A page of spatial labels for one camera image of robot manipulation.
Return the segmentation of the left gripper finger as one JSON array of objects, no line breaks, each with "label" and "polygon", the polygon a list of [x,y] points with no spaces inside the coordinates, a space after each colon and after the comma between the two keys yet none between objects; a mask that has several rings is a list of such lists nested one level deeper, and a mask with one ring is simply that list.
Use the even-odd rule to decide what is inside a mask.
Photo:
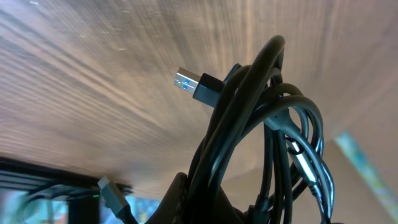
[{"label": "left gripper finger", "polygon": [[161,200],[157,210],[148,219],[148,224],[204,223],[238,224],[243,222],[243,213],[229,202],[220,188],[209,213],[194,216],[186,214],[187,175],[179,172]]}]

